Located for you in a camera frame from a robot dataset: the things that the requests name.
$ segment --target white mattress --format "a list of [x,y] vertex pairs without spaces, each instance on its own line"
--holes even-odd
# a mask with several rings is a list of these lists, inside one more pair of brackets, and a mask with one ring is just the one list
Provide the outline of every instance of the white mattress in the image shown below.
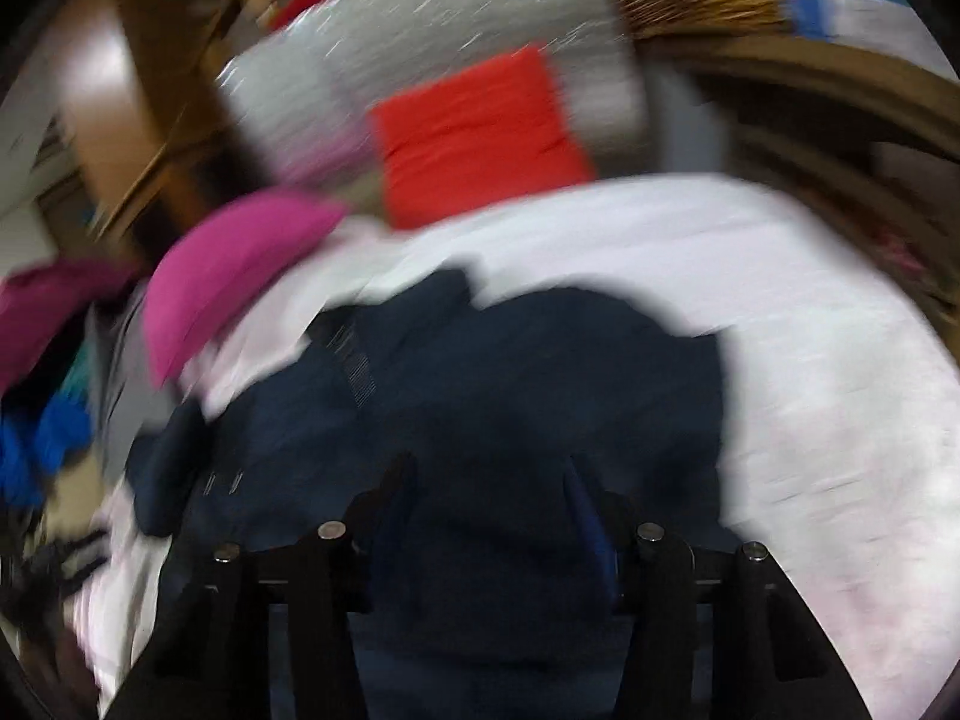
[[299,354],[316,312],[460,263],[478,301],[552,284],[722,331],[728,525],[773,550],[875,720],[917,720],[960,656],[960,383],[913,305],[782,194],[623,179],[411,236],[349,220],[191,371],[218,413]]

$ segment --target magenta pillow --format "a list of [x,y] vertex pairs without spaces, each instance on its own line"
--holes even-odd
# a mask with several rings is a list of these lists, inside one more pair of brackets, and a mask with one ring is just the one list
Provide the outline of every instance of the magenta pillow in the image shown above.
[[309,255],[347,207],[295,189],[234,200],[167,252],[147,286],[144,335],[154,384],[229,325],[274,279]]

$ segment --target dark navy garment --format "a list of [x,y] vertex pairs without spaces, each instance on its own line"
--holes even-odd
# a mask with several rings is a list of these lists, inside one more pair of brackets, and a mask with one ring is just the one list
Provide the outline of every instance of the dark navy garment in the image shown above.
[[[717,521],[723,376],[712,336],[670,336],[622,300],[573,288],[476,309],[462,271],[438,271],[382,305],[320,314],[309,335],[294,365],[216,421],[175,418],[193,435],[140,440],[131,455],[141,527],[179,525],[168,528],[178,534],[160,624],[218,544],[295,541],[376,487],[400,452],[416,457],[416,502],[374,613],[352,621],[374,695],[392,695],[379,658],[424,669],[426,682],[440,659],[486,675],[483,685],[622,666],[629,624],[611,618],[563,495],[573,455],[645,519],[700,546],[736,545]],[[157,495],[151,477],[167,490],[182,480],[188,494]],[[533,716],[522,707],[536,701],[515,710]],[[375,703],[373,716],[395,716]]]

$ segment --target silver bolt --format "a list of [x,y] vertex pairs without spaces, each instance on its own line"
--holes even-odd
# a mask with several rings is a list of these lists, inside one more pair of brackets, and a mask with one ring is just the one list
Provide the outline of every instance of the silver bolt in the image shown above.
[[770,556],[770,550],[759,541],[748,541],[743,545],[743,554],[747,556],[748,560],[763,562]]
[[240,557],[239,544],[221,544],[213,553],[213,560],[216,562],[233,562],[237,557]]
[[660,541],[664,537],[664,529],[656,522],[644,522],[637,528],[637,537],[642,541]]
[[346,534],[347,526],[339,519],[331,519],[330,522],[323,523],[317,529],[317,535],[324,541],[336,541],[337,538],[342,538]]

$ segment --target magenta cloth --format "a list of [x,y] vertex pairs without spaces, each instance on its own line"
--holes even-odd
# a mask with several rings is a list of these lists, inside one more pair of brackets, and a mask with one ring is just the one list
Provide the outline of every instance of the magenta cloth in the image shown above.
[[10,274],[0,285],[0,394],[27,377],[70,317],[117,298],[135,277],[106,260],[58,260]]
[[179,376],[346,215],[343,204],[275,187],[234,200],[190,230],[147,285],[143,331],[154,384]]

